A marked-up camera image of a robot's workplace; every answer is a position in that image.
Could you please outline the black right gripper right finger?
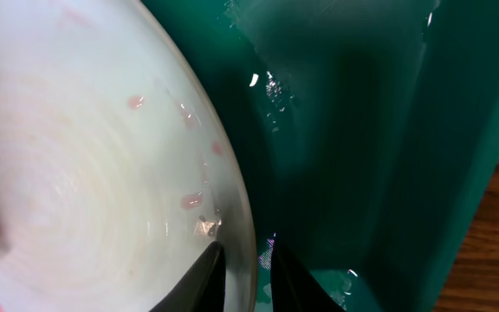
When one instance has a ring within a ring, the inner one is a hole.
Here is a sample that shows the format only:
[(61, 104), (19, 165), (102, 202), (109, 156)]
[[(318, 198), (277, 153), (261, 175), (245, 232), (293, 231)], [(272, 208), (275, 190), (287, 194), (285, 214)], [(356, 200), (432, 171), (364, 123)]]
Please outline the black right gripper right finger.
[(275, 239), (270, 283), (274, 312), (345, 312), (283, 242)]

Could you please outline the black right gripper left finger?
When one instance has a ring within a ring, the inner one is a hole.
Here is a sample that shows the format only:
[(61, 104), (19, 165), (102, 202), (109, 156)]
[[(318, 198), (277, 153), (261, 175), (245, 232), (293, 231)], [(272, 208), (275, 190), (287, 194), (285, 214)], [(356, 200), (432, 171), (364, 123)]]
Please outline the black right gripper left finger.
[(223, 312), (225, 277), (224, 247), (212, 242), (150, 312)]

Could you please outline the light blue plate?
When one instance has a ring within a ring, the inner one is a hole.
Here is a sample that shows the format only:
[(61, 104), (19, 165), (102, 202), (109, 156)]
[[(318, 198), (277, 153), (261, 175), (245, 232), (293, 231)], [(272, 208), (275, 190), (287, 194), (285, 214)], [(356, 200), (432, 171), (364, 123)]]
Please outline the light blue plate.
[(236, 157), (143, 3), (0, 0), (0, 311), (147, 311), (216, 241), (251, 311)]

